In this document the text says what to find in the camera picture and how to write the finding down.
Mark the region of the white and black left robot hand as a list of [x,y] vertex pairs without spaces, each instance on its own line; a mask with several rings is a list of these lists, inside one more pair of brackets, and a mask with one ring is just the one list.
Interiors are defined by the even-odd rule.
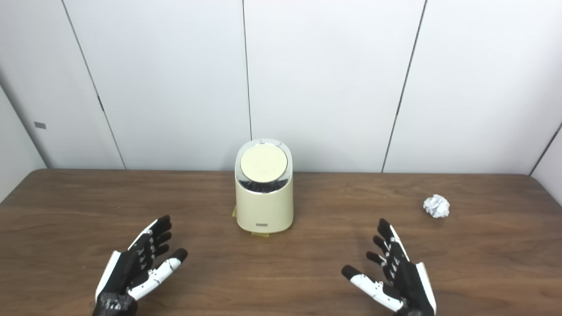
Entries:
[[188,257],[184,248],[155,264],[170,249],[170,230],[171,217],[162,216],[144,228],[126,251],[114,250],[96,288],[93,316],[136,315],[139,300],[181,266]]

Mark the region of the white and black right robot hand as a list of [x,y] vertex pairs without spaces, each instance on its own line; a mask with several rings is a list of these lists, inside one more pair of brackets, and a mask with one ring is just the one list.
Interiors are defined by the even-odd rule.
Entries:
[[409,259],[395,228],[384,218],[379,220],[377,232],[373,243],[383,254],[368,251],[366,257],[381,267],[387,282],[377,281],[350,265],[345,265],[341,274],[394,316],[435,316],[437,302],[424,263]]

